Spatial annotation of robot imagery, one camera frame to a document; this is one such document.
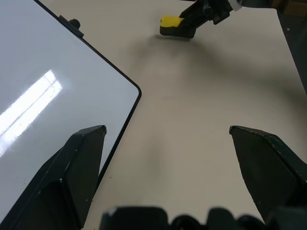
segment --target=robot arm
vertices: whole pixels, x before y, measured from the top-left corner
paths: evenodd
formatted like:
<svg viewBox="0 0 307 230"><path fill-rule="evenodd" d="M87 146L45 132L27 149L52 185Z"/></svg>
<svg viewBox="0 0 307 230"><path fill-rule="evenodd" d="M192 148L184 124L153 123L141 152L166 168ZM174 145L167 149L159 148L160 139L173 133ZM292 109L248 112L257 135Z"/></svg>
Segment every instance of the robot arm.
<svg viewBox="0 0 307 230"><path fill-rule="evenodd" d="M193 38L196 29L207 21L218 24L229 17L229 13L238 11L241 7L269 8L266 0L196 0L184 10L179 17L163 16L160 24L160 34Z"/></svg>

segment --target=beige table surface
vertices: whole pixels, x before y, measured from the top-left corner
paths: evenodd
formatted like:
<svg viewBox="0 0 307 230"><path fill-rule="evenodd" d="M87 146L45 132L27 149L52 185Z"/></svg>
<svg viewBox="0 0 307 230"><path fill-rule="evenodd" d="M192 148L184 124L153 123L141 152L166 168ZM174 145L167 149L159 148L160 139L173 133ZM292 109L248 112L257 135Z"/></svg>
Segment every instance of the beige table surface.
<svg viewBox="0 0 307 230"><path fill-rule="evenodd" d="M159 36L177 0L43 0L77 18L84 38L142 89L84 229L109 207L162 206L206 219L210 207L260 216L237 162L231 125L278 135L307 161L307 101L275 10L243 8L191 41Z"/></svg>

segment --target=whiteboard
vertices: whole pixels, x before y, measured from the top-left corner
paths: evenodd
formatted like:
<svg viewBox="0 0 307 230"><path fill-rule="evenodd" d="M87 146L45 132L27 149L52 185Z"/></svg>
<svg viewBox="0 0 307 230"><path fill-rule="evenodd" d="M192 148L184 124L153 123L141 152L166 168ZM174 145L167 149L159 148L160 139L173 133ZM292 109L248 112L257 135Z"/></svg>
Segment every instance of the whiteboard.
<svg viewBox="0 0 307 230"><path fill-rule="evenodd" d="M38 169L82 128L107 127L101 172L141 91L33 0L1 1L0 21L1 222Z"/></svg>

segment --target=white whiteboard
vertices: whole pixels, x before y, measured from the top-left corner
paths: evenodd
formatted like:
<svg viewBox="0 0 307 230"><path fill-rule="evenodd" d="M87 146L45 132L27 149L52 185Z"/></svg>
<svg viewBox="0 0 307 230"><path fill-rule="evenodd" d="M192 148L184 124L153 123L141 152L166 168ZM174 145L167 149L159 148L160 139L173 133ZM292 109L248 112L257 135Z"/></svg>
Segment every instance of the white whiteboard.
<svg viewBox="0 0 307 230"><path fill-rule="evenodd" d="M101 171L141 91L33 0L1 1L0 22L1 222L82 128L107 127Z"/></svg>

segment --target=yellow sponge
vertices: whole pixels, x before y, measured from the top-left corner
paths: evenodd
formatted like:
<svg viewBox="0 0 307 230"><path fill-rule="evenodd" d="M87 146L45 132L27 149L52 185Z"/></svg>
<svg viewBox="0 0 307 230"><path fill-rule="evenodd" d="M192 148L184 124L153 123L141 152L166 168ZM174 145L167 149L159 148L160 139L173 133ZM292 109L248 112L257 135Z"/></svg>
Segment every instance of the yellow sponge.
<svg viewBox="0 0 307 230"><path fill-rule="evenodd" d="M162 16L161 18L161 27L178 27L183 18L178 18L174 16Z"/></svg>

